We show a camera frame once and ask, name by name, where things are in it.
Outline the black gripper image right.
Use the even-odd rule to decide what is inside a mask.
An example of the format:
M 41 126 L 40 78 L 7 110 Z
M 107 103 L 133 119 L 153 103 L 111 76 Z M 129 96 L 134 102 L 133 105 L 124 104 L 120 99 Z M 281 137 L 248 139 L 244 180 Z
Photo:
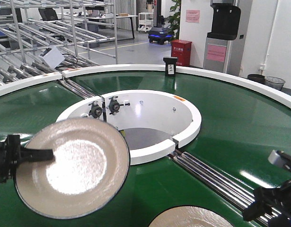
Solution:
M 291 227 L 291 179 L 280 187 L 258 187 L 253 191 L 255 201 L 242 211 L 244 221 L 252 221 L 264 214 L 272 215 L 275 208 L 280 212 L 268 220 L 269 227 Z

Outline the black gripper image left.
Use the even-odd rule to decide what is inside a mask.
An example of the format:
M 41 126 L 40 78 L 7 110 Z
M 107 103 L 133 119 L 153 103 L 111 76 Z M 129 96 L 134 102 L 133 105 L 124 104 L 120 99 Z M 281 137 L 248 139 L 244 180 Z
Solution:
M 52 149 L 20 147 L 20 136 L 8 135 L 5 141 L 0 141 L 0 183 L 14 177 L 18 154 L 20 163 L 53 160 Z

